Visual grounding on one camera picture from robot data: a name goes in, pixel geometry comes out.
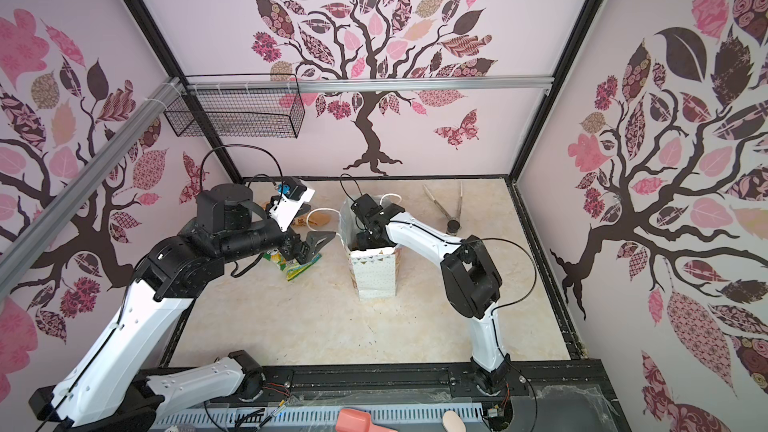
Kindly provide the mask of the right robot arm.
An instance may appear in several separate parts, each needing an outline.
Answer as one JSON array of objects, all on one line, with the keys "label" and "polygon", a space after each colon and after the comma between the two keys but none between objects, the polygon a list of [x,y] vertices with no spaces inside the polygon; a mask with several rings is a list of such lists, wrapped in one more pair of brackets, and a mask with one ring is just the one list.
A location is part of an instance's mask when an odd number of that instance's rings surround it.
[{"label": "right robot arm", "polygon": [[350,209],[360,227],[360,245],[402,246],[438,267],[447,301],[468,320],[475,383],[485,394],[499,393],[510,371],[497,326],[503,280],[483,240],[442,233],[403,207],[385,205],[368,194],[354,199]]}]

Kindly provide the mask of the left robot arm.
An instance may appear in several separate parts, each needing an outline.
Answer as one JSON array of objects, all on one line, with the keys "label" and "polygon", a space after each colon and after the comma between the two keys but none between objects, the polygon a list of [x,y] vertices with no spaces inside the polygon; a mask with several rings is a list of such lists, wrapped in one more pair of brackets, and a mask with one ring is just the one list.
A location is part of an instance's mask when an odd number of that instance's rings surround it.
[{"label": "left robot arm", "polygon": [[291,227],[310,211],[313,195],[293,178],[283,180],[267,207],[240,184],[201,192],[196,217],[140,260],[120,309],[86,356],[64,380],[32,395],[35,417],[58,431],[147,431],[161,418],[212,399],[256,400],[263,368],[243,350],[178,373],[149,375],[141,367],[227,264],[269,251],[301,264],[314,259],[334,233],[300,236]]}]

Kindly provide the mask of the white patterned paper bag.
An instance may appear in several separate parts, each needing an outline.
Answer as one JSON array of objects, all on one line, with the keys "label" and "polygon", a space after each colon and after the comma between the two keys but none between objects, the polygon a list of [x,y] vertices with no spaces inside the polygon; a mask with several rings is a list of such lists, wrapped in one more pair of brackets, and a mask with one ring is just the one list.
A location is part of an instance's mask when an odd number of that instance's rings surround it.
[{"label": "white patterned paper bag", "polygon": [[320,232],[313,225],[315,215],[333,213],[337,216],[339,238],[349,264],[351,280],[360,300],[386,299],[396,296],[397,272],[400,248],[398,246],[374,246],[362,239],[362,220],[351,209],[352,200],[347,198],[340,210],[320,207],[306,216],[311,232]]}]

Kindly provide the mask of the green snack packet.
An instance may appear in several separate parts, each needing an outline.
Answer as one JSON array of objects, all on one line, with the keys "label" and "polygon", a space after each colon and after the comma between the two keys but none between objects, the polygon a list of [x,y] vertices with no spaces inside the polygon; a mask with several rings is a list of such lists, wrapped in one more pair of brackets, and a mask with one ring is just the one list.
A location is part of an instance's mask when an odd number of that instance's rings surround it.
[{"label": "green snack packet", "polygon": [[322,255],[318,254],[306,264],[300,264],[296,259],[287,260],[277,250],[265,252],[262,257],[265,261],[275,265],[285,275],[287,281],[292,281],[314,266],[322,258]]}]

